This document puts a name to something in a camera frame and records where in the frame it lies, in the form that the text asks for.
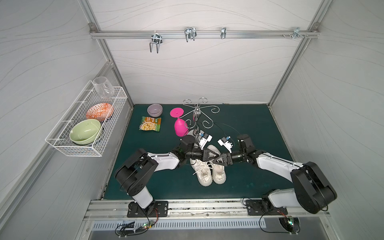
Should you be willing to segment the white shoelace of shoe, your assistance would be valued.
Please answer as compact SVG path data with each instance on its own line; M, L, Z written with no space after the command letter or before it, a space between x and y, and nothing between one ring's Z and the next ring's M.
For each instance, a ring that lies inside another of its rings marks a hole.
M195 171L193 175L196 175L197 173L204 173L213 169L212 166L207 162L195 163L194 165L192 165L192 167Z

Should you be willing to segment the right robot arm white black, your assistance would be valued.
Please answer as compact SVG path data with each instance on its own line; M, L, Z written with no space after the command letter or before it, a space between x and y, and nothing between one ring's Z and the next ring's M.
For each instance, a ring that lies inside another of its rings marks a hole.
M291 189L272 190L265 197L265 208L298 208L308 213L317 214L326 211L331 202L338 197L336 190L328 181L320 167L313 163L298 163L276 157L262 150L257 150L250 136L238 136L239 150L232 151L232 145L218 143L228 149L227 153L217 154L209 150L209 160L213 164L227 167L237 162L246 162L258 169L274 173L293 184Z

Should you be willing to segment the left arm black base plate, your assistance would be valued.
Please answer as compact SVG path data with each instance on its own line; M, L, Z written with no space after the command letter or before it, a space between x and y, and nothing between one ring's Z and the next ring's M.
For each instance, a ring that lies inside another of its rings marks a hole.
M141 208L138 203L131 202L128 205L128 218L164 218L168 216L168 201L153 201L146 208Z

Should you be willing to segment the white knit sneaker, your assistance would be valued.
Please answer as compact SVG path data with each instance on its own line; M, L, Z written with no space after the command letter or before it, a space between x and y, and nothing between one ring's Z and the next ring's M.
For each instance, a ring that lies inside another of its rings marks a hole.
M200 160L193 160L193 159L190 159L190 164L191 166L194 165L195 163L199 163L199 162L202 162ZM211 170L210 171L207 171L207 172L204 172L204 173L197 173L196 174L197 176L197 179L198 179L198 182L203 186L203 187L208 187L212 184L213 182L213 177L212 177L212 173L211 173Z
M216 148L214 145L209 145L208 149L215 152L217 155L221 154L218 148ZM212 168L213 181L218 185L224 184L227 180L225 167L222 165L214 164L212 161L208 161L208 163L209 166Z

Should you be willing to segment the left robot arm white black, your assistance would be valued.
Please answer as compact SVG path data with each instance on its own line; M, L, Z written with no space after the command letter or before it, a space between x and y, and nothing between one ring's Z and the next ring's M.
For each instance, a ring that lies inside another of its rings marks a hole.
M147 188L147 183L155 172L174 170L184 166L188 160L207 163L219 157L220 155L213 150L202 149L193 136L187 135L182 137L180 144L169 153L153 154L138 149L116 170L115 179L120 184L120 190L133 198L144 210L155 204Z

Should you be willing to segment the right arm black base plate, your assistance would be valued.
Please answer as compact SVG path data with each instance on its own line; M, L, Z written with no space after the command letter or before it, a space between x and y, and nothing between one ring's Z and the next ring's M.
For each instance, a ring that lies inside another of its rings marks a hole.
M286 216L288 211L285 207L274 207L268 200L244 200L248 216Z

